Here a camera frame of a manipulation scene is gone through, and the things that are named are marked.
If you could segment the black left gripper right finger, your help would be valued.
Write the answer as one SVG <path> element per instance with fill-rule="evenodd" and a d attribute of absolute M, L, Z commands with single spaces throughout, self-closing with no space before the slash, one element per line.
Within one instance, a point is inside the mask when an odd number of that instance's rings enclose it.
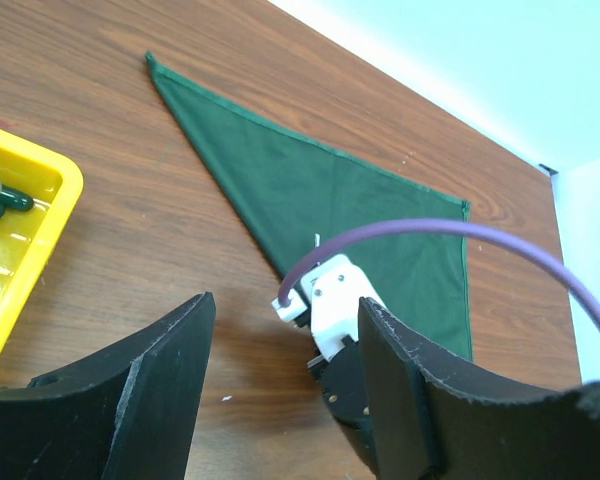
<path fill-rule="evenodd" d="M 554 391 L 479 367 L 359 304 L 380 479 L 600 479 L 600 381 Z"/>

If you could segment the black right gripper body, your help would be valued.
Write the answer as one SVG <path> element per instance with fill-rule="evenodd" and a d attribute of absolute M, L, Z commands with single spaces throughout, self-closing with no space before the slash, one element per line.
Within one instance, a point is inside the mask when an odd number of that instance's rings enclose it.
<path fill-rule="evenodd" d="M 349 445 L 372 474 L 378 475 L 359 342 L 346 335 L 342 346 L 329 361 L 317 355 L 307 368 L 320 385 L 324 404 Z"/>

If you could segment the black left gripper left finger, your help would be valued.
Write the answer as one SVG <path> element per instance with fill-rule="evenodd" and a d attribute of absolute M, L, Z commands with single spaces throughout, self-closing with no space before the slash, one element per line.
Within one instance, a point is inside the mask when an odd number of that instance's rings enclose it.
<path fill-rule="evenodd" d="M 0 479 L 182 479 L 210 356 L 211 293 L 21 388 L 0 388 Z"/>

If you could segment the green cloth napkin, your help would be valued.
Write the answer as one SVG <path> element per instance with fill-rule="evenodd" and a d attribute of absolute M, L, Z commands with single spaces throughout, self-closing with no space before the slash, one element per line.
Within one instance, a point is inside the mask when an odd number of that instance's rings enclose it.
<path fill-rule="evenodd" d="M 274 270 L 285 275 L 315 245 L 375 222 L 467 221 L 466 200 L 436 191 L 283 127 L 146 59 L 149 77 Z M 395 235 L 349 247 L 387 308 L 471 359 L 468 242 Z"/>

